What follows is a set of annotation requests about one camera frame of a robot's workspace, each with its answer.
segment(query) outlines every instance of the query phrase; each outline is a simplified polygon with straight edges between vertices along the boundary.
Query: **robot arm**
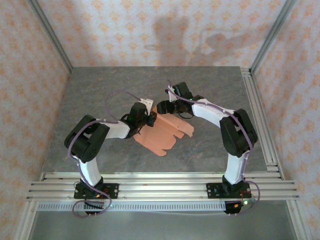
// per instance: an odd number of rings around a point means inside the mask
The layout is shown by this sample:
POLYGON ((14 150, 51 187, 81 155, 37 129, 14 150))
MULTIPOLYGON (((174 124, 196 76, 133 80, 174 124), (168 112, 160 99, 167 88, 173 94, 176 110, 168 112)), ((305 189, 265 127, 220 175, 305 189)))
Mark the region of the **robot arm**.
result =
POLYGON ((228 152, 222 187, 226 195, 237 195, 239 189, 244 187, 243 174, 250 144, 244 133, 237 129, 239 126, 230 115, 237 118, 243 126, 251 146, 253 146, 258 141, 258 136, 247 112, 243 109, 237 111, 226 109, 212 104, 202 96, 193 96, 185 82, 168 86, 166 92, 169 94, 169 100, 162 101, 157 105, 159 114, 189 113, 192 116, 206 119, 221 129, 223 145, 228 152))
MULTIPOLYGON (((96 190, 104 192, 110 188, 109 183, 104 183, 97 166, 96 156, 105 141, 105 139, 119 138, 129 139, 137 134, 144 125, 153 127, 157 114, 151 111, 153 100, 141 99, 136 102, 129 114, 125 114, 120 121, 114 123, 97 122, 87 127, 75 140, 71 154, 79 161, 79 166, 83 177, 90 186, 96 190)), ((86 115, 75 126, 64 141, 64 146, 68 149, 74 137, 88 123, 96 119, 90 115, 86 115)), ((85 183, 81 176, 80 182, 75 186, 75 199, 94 199, 100 194, 92 190, 85 183)))

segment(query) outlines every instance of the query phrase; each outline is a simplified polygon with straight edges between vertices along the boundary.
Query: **orange fabric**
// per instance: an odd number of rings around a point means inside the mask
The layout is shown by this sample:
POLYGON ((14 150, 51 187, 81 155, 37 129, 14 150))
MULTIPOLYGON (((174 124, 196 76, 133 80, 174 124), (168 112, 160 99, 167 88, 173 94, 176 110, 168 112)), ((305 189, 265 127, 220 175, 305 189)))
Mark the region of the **orange fabric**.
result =
POLYGON ((181 139, 184 133, 192 137, 193 132, 194 127, 186 121, 172 114, 158 114, 153 127, 144 126, 133 138, 154 154, 163 157, 167 154, 165 150, 175 145, 175 137, 181 139))

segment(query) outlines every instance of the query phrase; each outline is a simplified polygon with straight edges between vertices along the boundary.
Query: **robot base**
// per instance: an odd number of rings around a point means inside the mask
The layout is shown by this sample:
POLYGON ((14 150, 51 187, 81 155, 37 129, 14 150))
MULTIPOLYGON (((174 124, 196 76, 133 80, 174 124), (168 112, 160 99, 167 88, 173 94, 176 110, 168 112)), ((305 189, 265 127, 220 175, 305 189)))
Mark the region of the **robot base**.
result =
MULTIPOLYGON (((119 184, 118 183, 104 183, 103 178, 94 186, 94 188, 106 193, 111 199, 117 199, 119 193, 119 184)), ((89 188, 85 182, 80 180, 79 183, 75 186, 75 191, 73 195, 74 199, 106 199, 105 195, 93 191, 89 188)))
POLYGON ((206 184, 208 199, 250 199, 250 185, 244 181, 231 185, 225 176, 222 176, 222 183, 212 182, 206 184))

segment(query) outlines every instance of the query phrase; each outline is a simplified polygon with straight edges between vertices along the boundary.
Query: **wallpaper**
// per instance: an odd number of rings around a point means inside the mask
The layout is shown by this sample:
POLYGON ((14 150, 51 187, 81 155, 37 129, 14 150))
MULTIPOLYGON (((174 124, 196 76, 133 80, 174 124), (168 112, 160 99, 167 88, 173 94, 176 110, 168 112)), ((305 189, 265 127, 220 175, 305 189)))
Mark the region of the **wallpaper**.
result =
POLYGON ((285 0, 39 0, 71 63, 251 67, 285 0))
POLYGON ((40 177, 69 74, 26 0, 0 4, 0 239, 40 177))
POLYGON ((288 179, 296 180, 320 239, 320 5, 298 1, 257 81, 288 179))

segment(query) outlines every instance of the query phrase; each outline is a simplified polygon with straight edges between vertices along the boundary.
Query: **black bracket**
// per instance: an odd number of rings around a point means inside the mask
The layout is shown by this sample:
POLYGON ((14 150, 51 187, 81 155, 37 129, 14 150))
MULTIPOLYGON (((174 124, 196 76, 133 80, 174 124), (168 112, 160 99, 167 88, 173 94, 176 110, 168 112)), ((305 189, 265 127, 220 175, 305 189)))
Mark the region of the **black bracket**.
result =
MULTIPOLYGON (((251 144, 254 145, 258 141, 258 136, 247 112, 243 109, 239 109, 234 111, 233 115, 239 120, 247 133, 251 144)), ((223 117, 219 123, 224 148, 231 155, 240 158, 243 153, 250 149, 244 133, 241 129, 236 129, 236 127, 239 126, 231 116, 223 117)))
MULTIPOLYGON (((94 186, 95 189, 100 190, 101 192, 109 195, 111 199, 117 199, 119 194, 119 184, 118 183, 104 183, 103 178, 94 186)), ((74 199, 106 199, 105 195, 101 195, 100 193, 93 191, 91 188, 87 186, 85 182, 80 180, 75 185, 74 190, 74 199)))
MULTIPOLYGON (((86 124, 95 120, 96 119, 93 116, 85 115, 65 138, 64 146, 68 149, 76 134, 86 124)), ((79 157, 83 163, 90 162, 97 156, 102 144, 104 143, 104 140, 106 139, 109 129, 110 128, 105 124, 98 122, 87 127, 74 142, 71 149, 72 154, 79 157)))
POLYGON ((120 121, 127 124, 130 128, 126 139, 138 134, 144 125, 153 127, 157 119, 157 114, 154 111, 147 115, 147 107, 141 102, 135 102, 131 107, 130 113, 122 116, 120 121))
MULTIPOLYGON (((176 95, 184 99, 198 101, 204 98, 203 96, 200 96, 200 95, 193 96, 192 93, 189 91, 187 84, 184 81, 172 86, 172 88, 176 95)), ((181 99, 177 99, 172 102, 170 102, 169 100, 165 100, 165 101, 159 102, 156 105, 156 111, 159 114, 189 113, 190 115, 193 116, 194 114, 192 112, 192 105, 193 103, 190 103, 181 99)))
POLYGON ((222 182, 210 182, 206 184, 206 193, 208 199, 250 199, 250 185, 247 182, 240 181, 231 185, 225 176, 222 176, 222 182))

